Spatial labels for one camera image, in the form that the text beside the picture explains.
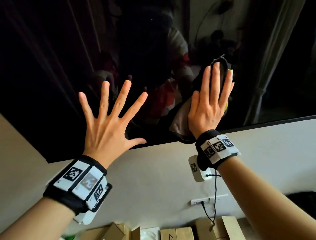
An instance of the person's right arm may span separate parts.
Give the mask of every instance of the person's right arm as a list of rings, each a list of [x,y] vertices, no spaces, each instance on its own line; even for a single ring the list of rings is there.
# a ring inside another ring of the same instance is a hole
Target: person's right arm
[[[231,90],[232,71],[228,72],[219,94],[219,68],[210,67],[203,76],[201,92],[192,96],[189,127],[196,139],[215,129],[223,116]],[[281,192],[251,171],[238,157],[224,161],[217,169],[253,228],[263,239],[316,239],[316,221]]]

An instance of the wall socket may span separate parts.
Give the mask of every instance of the wall socket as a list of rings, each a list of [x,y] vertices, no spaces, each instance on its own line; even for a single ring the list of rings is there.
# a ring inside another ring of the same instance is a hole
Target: wall socket
[[[218,200],[219,198],[223,198],[223,197],[227,197],[228,194],[222,194],[222,195],[216,195],[216,200]],[[207,198],[200,198],[200,199],[194,199],[191,200],[191,205],[197,205],[197,204],[201,204],[201,202],[204,202],[204,204],[208,204],[208,203],[214,203],[214,198],[215,196],[212,197],[207,197]]]

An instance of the television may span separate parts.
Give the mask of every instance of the television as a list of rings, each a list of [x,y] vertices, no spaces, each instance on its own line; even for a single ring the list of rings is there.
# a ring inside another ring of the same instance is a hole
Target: television
[[[235,82],[220,132],[316,116],[313,0],[0,4],[0,112],[47,162],[83,152],[78,92],[97,117],[103,81],[110,82],[109,113],[125,80],[132,88],[121,114],[148,93],[125,133],[147,140],[137,147],[192,143],[170,124],[218,57],[230,64]]]

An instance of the qr code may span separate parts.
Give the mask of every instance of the qr code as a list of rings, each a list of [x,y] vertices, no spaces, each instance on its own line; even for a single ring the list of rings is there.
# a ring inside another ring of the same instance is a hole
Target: qr code
[[[66,174],[63,176],[63,178],[70,180],[70,181],[75,181],[76,178],[82,173],[81,169],[78,169],[76,167],[72,167]]]
[[[93,176],[91,173],[88,173],[80,182],[82,186],[84,186],[86,189],[91,190],[95,184],[98,182],[98,179]]]
[[[98,186],[97,190],[94,192],[94,198],[95,200],[98,200],[101,193],[103,192],[103,188],[102,188],[102,185],[100,184],[100,186]]]
[[[192,170],[193,173],[198,171],[195,163],[191,164],[191,170]]]
[[[215,148],[217,152],[220,152],[226,149],[225,145],[222,142],[217,142],[213,144],[213,147]]]
[[[204,150],[204,153],[206,154],[206,156],[208,158],[211,158],[214,154],[215,154],[215,151],[214,149],[211,147],[211,146],[208,146],[205,150]]]
[[[233,143],[229,140],[229,139],[222,139],[222,141],[224,142],[224,144],[227,146],[227,147],[233,147]]]

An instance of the black cable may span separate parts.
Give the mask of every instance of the black cable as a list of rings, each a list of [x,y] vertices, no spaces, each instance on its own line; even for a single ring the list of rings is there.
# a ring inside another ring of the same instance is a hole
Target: black cable
[[[202,21],[200,22],[200,25],[199,25],[198,28],[197,28],[197,33],[196,33],[196,35],[195,35],[194,46],[196,46],[197,38],[198,38],[198,31],[200,30],[200,27],[201,27],[202,23],[204,22],[206,16],[209,14],[209,12],[212,10],[212,8],[215,6],[216,3],[217,3],[217,2],[213,3],[213,5],[209,8],[209,10],[207,11],[207,13],[204,15]]]
[[[209,174],[209,176],[215,176],[214,217],[213,217],[213,220],[208,216],[203,201],[201,202],[201,204],[202,204],[202,207],[204,209],[204,212],[205,212],[206,216],[208,217],[208,219],[212,223],[212,226],[210,227],[210,231],[212,231],[213,227],[215,226],[215,218],[216,218],[216,194],[217,194],[217,183],[216,183],[216,181],[217,181],[217,177],[221,177],[221,175],[218,175],[217,174],[217,170],[215,170],[215,174]]]

